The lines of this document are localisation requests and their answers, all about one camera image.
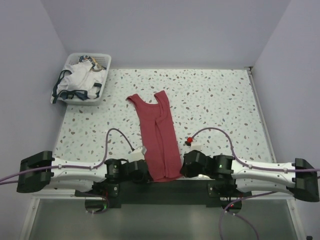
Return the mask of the red tank top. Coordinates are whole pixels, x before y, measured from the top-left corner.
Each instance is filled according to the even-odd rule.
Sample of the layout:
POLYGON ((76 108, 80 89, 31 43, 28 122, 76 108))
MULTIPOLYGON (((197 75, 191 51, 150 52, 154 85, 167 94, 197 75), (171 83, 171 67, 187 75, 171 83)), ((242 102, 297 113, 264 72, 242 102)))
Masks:
POLYGON ((157 101, 151 104, 143 101, 138 94, 128 96, 137 113, 144 158, 154 182, 174 181, 181 177, 182 162, 170 110, 170 102, 165 91, 154 94, 157 101))

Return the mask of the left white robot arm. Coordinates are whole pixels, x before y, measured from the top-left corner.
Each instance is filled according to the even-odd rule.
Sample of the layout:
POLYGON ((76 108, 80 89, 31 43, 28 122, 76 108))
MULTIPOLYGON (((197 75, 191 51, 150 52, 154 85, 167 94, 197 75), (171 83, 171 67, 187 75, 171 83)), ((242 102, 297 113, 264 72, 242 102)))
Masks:
POLYGON ((36 193, 48 187, 73 189, 99 196, 106 184, 131 181, 152 181, 144 159, 128 161, 110 158, 104 162, 75 162, 53 157, 51 151, 42 151, 20 162, 16 191, 36 193))

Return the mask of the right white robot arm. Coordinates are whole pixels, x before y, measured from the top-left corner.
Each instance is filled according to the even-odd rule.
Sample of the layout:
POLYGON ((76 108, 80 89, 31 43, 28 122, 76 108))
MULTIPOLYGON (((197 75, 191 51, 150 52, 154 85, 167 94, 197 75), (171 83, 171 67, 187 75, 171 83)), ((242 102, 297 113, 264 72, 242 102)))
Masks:
POLYGON ((180 172, 186 178, 203 175, 214 180, 213 191, 222 196, 261 191, 289 194, 304 202, 320 200, 318 170, 303 158, 267 163, 192 150, 184 154, 180 172))

